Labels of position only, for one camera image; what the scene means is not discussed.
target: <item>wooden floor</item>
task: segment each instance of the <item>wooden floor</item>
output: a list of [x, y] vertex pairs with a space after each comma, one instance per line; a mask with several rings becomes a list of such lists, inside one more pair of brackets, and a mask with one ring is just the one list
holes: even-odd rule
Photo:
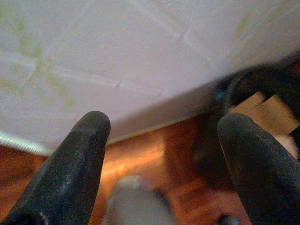
[[[120, 178], [140, 175], [168, 197], [181, 225], [213, 225], [222, 214], [233, 214], [240, 218], [242, 225], [250, 225], [233, 191], [218, 141], [210, 141], [217, 154], [198, 167], [200, 173], [192, 163], [195, 139], [207, 142], [202, 136], [206, 118], [193, 118], [108, 145], [90, 224], [101, 224], [107, 199]], [[0, 220], [44, 160], [0, 148]]]

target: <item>white wall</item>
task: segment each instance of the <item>white wall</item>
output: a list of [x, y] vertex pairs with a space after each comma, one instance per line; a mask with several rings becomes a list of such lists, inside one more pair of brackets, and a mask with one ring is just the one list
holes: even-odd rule
[[111, 138], [207, 107], [217, 80], [300, 47], [297, 0], [0, 2], [0, 129], [51, 148], [90, 110]]

